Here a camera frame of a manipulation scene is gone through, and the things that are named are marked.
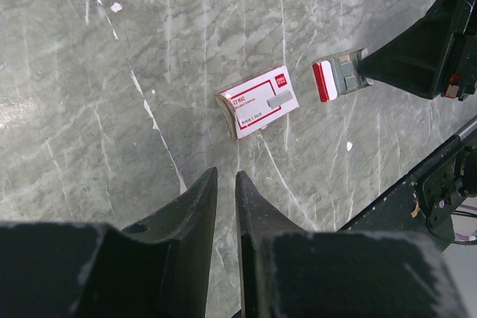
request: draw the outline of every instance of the cardboard box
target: cardboard box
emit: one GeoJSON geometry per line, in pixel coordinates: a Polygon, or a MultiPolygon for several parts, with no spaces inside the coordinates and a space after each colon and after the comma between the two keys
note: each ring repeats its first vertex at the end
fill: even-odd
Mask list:
{"type": "Polygon", "coordinates": [[[230,136],[240,139],[298,108],[286,66],[273,69],[215,95],[230,136]]]}

